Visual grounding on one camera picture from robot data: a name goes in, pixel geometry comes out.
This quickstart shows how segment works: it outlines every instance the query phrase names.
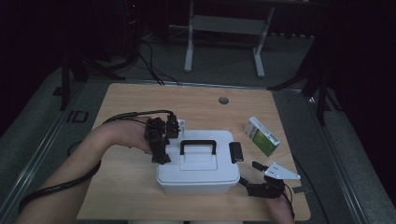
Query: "gray floor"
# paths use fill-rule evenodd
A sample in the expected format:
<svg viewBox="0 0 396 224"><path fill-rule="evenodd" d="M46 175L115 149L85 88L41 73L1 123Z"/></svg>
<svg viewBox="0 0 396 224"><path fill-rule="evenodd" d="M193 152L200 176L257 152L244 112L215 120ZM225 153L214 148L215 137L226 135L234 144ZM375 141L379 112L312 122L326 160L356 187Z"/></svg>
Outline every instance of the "gray floor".
<svg viewBox="0 0 396 224"><path fill-rule="evenodd" d="M183 40L179 37L165 45L156 43L157 39L153 36L146 38L153 49L152 63L164 74L183 85L263 89L293 77L312 43L312 40L305 38L268 37L262 53L266 76L257 78L250 48L213 48L202 40L198 41L201 45L196 45L194 49L192 72L184 73L186 46L180 45L183 43L180 39ZM142 45L141 53L149 59L147 46ZM121 69L117 73L127 77L126 82L151 79L149 72L139 67L144 67L141 60L135 67ZM61 84L60 71L47 78L19 118L0 139L0 202L10 202L8 194L15 193L12 191L14 187L21 185L21 181L17 181L18 176L37 149L47 148L48 151L43 155L43 162L37 171L32 172L35 177L26 192L36 189L65 159L66 149L90 131L106 88L111 82L104 77L92 76L87 84L73 83L76 97L66 111L60 112L60 98L52 96L53 90ZM330 105L332 110L325 113L326 126L320 126L314 115L315 103L309 102L298 92L303 85L304 81L287 90L274 92L274 97L290 149L306 171L304 174L299 167L312 213L312 217L304 223L326 223L320 203L323 204L330 223L394 223L395 208L380 185L346 115ZM65 122L71 110L89 112L87 122ZM43 136L49 131L56 131L57 135L48 136L46 139L51 140L43 141ZM17 204L8 204L13 205L8 213L9 222L12 222L17 215ZM2 207L1 215L5 210L7 209Z"/></svg>

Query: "small cardboard box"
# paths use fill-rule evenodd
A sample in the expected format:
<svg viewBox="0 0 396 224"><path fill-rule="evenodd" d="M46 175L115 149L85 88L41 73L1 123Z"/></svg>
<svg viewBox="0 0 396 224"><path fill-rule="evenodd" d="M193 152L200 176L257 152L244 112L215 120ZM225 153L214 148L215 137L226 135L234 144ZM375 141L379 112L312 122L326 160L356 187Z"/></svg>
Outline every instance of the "small cardboard box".
<svg viewBox="0 0 396 224"><path fill-rule="evenodd" d="M245 134L268 157L271 156L276 147L280 144L279 140L277 140L256 117L251 117L248 120L248 124L245 127Z"/></svg>

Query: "table top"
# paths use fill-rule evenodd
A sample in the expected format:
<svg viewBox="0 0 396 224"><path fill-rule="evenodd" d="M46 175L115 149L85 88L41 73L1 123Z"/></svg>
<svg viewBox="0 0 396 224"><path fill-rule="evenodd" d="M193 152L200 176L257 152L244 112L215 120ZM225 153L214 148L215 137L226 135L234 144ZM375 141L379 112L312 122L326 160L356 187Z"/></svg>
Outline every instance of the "table top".
<svg viewBox="0 0 396 224"><path fill-rule="evenodd" d="M221 104L220 97L229 103ZM296 172L273 95L265 90L116 83L108 88L93 127L117 114L162 109L186 120L186 130L230 131L242 145L245 160L238 164L241 176L249 183L263 182L262 173L251 167L253 161L268 166L276 162ZM270 157L244 133L252 116L281 142ZM166 114L152 117L166 120ZM166 195L156 179L157 166L141 150L112 147L92 179L78 219L271 220L265 201L248 197L239 184L225 194ZM301 186L300 180L285 183L291 188ZM293 208L296 220L310 218L303 193L293 194Z"/></svg>

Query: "metal stand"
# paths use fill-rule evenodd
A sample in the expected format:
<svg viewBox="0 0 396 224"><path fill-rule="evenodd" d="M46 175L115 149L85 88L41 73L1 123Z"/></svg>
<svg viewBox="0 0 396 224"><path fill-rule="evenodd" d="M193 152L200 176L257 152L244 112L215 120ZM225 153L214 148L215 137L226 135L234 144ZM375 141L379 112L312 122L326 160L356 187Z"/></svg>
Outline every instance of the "metal stand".
<svg viewBox="0 0 396 224"><path fill-rule="evenodd" d="M268 34L268 29L270 27L271 19L274 15L274 11L275 8L270 7L265 21L194 15L193 1L191 0L189 19L189 43L187 46L184 71L187 73L192 71L192 54L194 48L193 31L201 30L244 35L259 35L261 38L257 47L253 49L253 58L256 64L257 76L264 77L265 74L262 66L262 57L260 53L262 52L262 46L264 44L265 37Z"/></svg>

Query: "human arm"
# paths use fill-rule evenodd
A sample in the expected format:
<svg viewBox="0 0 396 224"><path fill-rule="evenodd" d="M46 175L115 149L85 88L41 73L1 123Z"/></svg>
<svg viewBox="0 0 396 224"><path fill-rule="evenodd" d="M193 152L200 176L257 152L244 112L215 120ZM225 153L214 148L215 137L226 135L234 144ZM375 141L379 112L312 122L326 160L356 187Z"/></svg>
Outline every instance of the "human arm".
<svg viewBox="0 0 396 224"><path fill-rule="evenodd" d="M114 145L137 147L150 154L144 138L145 118L116 120L92 130L74 153L42 184L41 189L87 174ZM28 203L17 223L74 223L91 180Z"/></svg>
<svg viewBox="0 0 396 224"><path fill-rule="evenodd" d="M294 223L294 219L291 215L289 201L282 194L278 198L264 199L268 205L271 216L276 223L279 224L291 224Z"/></svg>

